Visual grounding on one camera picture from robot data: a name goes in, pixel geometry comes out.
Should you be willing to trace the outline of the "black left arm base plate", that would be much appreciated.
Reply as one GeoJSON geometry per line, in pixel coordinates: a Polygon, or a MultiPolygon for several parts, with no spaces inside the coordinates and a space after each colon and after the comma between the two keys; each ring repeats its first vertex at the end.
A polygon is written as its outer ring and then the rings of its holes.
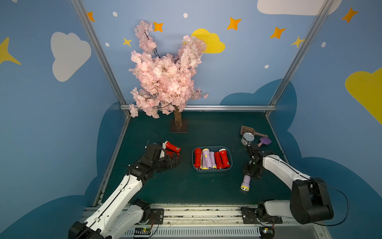
{"type": "Polygon", "coordinates": [[[139,224],[141,225],[162,225],[164,221],[164,209],[145,209],[139,224]]]}

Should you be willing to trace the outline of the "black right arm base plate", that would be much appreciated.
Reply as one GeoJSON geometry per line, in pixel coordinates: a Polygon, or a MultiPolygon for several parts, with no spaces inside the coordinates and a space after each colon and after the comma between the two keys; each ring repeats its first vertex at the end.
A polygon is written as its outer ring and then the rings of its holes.
{"type": "Polygon", "coordinates": [[[265,209],[241,207],[242,220],[244,224],[282,224],[283,220],[279,216],[270,216],[265,209]]]}

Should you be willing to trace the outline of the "brown plastic litter scoop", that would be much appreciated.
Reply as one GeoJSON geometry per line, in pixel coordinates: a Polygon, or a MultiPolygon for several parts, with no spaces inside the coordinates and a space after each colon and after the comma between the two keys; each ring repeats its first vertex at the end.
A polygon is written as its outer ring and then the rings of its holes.
{"type": "Polygon", "coordinates": [[[256,132],[252,127],[242,125],[241,129],[240,129],[240,134],[244,135],[245,133],[251,133],[252,135],[258,135],[261,137],[268,137],[267,134],[262,134],[262,133],[256,132]]]}

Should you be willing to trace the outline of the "left green circuit board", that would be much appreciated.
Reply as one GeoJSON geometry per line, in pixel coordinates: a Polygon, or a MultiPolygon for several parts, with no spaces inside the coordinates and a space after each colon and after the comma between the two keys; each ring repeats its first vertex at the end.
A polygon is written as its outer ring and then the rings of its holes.
{"type": "Polygon", "coordinates": [[[149,238],[152,236],[153,229],[150,229],[148,227],[138,227],[133,230],[133,238],[149,238]]]}

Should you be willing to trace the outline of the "red flashlight group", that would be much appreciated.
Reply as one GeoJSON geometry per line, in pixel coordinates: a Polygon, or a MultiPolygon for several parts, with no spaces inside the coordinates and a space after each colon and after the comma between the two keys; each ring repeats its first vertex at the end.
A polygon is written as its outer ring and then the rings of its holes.
{"type": "Polygon", "coordinates": [[[202,149],[196,148],[194,153],[195,153],[194,167],[195,167],[195,169],[200,170],[202,168],[202,149]]]}

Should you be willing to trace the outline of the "light purple flashlight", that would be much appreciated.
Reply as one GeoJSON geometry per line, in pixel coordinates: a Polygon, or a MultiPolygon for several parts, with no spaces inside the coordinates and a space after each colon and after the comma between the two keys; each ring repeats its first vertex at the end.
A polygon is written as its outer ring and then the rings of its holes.
{"type": "Polygon", "coordinates": [[[211,159],[211,164],[212,164],[212,169],[217,169],[216,161],[215,161],[215,156],[214,152],[210,152],[210,159],[211,159]]]}

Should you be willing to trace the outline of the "teal plastic storage box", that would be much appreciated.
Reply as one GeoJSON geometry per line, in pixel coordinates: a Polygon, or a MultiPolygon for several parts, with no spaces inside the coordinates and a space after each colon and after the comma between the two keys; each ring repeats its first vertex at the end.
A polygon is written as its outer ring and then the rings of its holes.
{"type": "MultiPolygon", "coordinates": [[[[233,161],[232,161],[232,156],[231,156],[230,150],[227,147],[225,147],[225,146],[200,146],[200,147],[196,147],[196,148],[201,148],[202,150],[205,149],[205,148],[208,148],[210,150],[210,152],[211,151],[217,152],[220,149],[225,148],[227,150],[227,156],[228,156],[229,163],[230,163],[231,167],[233,166],[233,161]]],[[[208,169],[208,170],[202,170],[202,169],[198,170],[198,169],[195,169],[195,167],[194,167],[194,163],[195,163],[195,153],[194,153],[194,151],[195,151],[196,148],[194,148],[193,151],[192,151],[192,166],[193,166],[193,168],[194,168],[194,170],[196,172],[198,172],[198,173],[219,173],[219,172],[226,172],[226,171],[231,169],[231,167],[227,168],[227,169],[208,169]]]]}

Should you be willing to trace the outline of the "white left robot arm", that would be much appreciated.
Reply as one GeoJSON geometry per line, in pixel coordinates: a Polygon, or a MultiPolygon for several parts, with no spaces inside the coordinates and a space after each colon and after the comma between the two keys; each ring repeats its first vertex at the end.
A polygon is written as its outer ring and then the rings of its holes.
{"type": "Polygon", "coordinates": [[[83,223],[75,222],[69,229],[70,239],[119,239],[138,223],[154,222],[150,204],[129,201],[150,180],[155,172],[177,167],[181,149],[168,141],[150,144],[133,164],[108,199],[83,223]]]}

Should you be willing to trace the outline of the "silver pull-tab tin can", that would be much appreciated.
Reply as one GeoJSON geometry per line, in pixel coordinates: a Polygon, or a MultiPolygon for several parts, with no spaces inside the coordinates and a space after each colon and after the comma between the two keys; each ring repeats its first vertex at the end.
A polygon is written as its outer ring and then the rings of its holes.
{"type": "Polygon", "coordinates": [[[249,146],[254,141],[255,136],[250,132],[245,132],[242,136],[241,142],[244,146],[249,146]]]}

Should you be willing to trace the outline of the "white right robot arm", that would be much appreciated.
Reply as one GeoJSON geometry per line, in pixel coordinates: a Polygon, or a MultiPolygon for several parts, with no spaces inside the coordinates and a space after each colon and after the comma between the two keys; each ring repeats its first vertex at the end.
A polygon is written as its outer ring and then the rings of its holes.
{"type": "Polygon", "coordinates": [[[304,225],[331,220],[334,217],[326,183],[303,174],[274,154],[266,154],[258,146],[246,146],[249,161],[243,165],[241,190],[248,192],[252,179],[261,179],[264,170],[273,173],[291,191],[289,200],[268,200],[256,209],[260,223],[275,223],[278,218],[295,219],[304,225]]]}

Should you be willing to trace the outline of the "pink blossom artificial tree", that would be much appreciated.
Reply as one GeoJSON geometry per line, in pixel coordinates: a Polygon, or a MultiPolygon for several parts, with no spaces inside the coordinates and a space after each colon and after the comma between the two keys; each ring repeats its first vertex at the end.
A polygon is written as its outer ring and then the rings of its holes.
{"type": "Polygon", "coordinates": [[[170,131],[187,132],[188,125],[182,119],[187,102],[208,97],[207,93],[195,88],[193,81],[207,45],[201,39],[185,35],[176,56],[160,56],[157,43],[150,36],[152,31],[153,25],[145,21],[134,29],[143,52],[131,53],[135,67],[130,72],[139,80],[141,88],[131,91],[135,102],[129,105],[129,114],[134,118],[143,111],[154,119],[158,119],[160,113],[173,114],[170,131]]]}

